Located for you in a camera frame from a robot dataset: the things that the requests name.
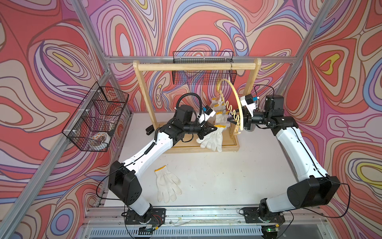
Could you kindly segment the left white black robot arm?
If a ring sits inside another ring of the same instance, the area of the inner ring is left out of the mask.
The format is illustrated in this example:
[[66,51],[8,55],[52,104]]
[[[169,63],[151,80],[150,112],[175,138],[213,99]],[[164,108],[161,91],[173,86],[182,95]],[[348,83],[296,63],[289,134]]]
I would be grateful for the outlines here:
[[205,106],[193,121],[194,112],[191,106],[177,106],[174,116],[165,125],[156,129],[151,142],[131,158],[111,165],[108,189],[137,215],[141,217],[152,215],[152,205],[142,196],[139,182],[148,167],[159,156],[183,140],[186,134],[196,134],[199,139],[205,139],[217,131],[217,127],[208,122],[210,117],[215,116],[216,111]]

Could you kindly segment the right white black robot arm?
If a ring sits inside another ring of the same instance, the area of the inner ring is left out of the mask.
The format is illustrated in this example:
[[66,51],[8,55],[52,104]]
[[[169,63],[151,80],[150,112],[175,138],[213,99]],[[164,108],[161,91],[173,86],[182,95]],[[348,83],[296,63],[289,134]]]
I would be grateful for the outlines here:
[[257,100],[251,94],[240,98],[243,128],[270,129],[297,180],[284,193],[262,199],[258,208],[259,218],[265,221],[284,211],[327,205],[341,185],[339,179],[330,176],[316,160],[295,119],[284,115],[283,96],[267,95],[262,111],[257,107]]

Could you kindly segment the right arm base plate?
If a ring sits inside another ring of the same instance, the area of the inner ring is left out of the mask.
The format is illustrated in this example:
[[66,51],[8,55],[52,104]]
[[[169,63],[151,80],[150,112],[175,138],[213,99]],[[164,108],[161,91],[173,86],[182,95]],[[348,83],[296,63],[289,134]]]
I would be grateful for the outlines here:
[[244,216],[245,222],[248,224],[283,224],[285,218],[281,213],[268,212],[266,209],[259,207],[244,207],[238,213]]

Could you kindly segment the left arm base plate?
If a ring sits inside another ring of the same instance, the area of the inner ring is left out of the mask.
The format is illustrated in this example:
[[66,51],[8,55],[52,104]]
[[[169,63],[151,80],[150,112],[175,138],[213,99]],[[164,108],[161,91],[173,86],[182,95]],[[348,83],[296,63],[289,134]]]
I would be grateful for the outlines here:
[[126,225],[162,225],[165,223],[166,209],[165,208],[149,208],[149,210],[143,215],[138,215],[132,209],[121,214],[124,217]]

